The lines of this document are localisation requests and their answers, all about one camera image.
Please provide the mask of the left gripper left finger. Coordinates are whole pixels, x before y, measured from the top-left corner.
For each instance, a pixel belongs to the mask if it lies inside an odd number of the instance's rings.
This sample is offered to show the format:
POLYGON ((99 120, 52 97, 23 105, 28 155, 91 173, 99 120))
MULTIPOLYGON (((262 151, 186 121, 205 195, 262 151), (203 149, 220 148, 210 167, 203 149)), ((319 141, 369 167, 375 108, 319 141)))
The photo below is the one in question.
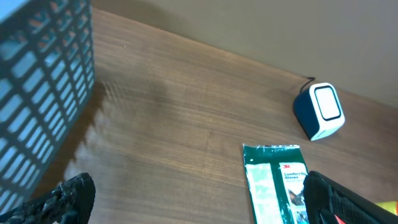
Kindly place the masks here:
POLYGON ((40 198, 1 215, 5 224, 88 224, 96 188, 87 172, 58 184, 40 198))

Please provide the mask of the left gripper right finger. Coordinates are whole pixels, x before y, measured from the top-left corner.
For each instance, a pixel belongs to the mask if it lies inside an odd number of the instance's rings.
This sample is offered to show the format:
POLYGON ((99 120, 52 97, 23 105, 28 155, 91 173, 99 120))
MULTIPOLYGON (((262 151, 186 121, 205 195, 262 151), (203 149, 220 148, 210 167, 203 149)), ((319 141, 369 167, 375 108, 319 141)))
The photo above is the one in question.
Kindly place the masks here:
POLYGON ((397 215, 317 171, 303 182, 309 224, 397 224, 397 215))

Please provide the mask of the green package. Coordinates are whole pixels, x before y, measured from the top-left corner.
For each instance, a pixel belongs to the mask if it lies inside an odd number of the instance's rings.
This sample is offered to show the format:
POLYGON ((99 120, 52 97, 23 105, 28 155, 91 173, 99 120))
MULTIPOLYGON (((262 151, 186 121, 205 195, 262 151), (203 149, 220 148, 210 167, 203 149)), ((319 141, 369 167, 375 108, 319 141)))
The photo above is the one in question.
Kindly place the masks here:
POLYGON ((255 223, 309 223, 303 196, 308 170, 300 146, 243 144, 243 162, 255 223))

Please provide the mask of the small yellow bottle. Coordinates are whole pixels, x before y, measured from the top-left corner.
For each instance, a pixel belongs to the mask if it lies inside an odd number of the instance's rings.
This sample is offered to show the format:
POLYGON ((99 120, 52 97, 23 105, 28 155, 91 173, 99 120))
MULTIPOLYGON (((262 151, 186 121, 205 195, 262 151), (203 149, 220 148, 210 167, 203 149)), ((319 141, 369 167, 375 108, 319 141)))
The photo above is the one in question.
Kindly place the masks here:
POLYGON ((398 201, 378 202, 376 205, 394 215, 398 214, 398 201))

